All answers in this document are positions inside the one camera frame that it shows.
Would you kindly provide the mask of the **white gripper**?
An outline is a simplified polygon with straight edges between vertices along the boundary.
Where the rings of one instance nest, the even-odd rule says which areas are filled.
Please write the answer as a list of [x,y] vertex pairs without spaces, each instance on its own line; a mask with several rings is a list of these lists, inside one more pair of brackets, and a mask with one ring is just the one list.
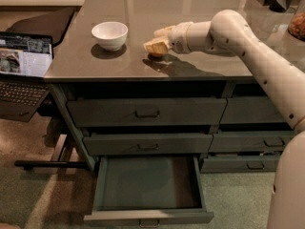
[[187,42],[187,31],[192,22],[183,22],[175,26],[169,26],[153,32],[153,36],[157,37],[144,44],[147,52],[161,52],[167,54],[172,50],[179,54],[188,54],[190,49]]

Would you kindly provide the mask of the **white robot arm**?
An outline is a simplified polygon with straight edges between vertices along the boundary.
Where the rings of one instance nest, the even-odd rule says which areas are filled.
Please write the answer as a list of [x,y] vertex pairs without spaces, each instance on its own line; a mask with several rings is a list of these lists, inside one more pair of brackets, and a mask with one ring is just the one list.
[[277,164],[267,229],[305,229],[305,73],[261,42],[234,10],[222,10],[209,22],[155,31],[144,48],[153,56],[231,52],[241,59],[296,131]]

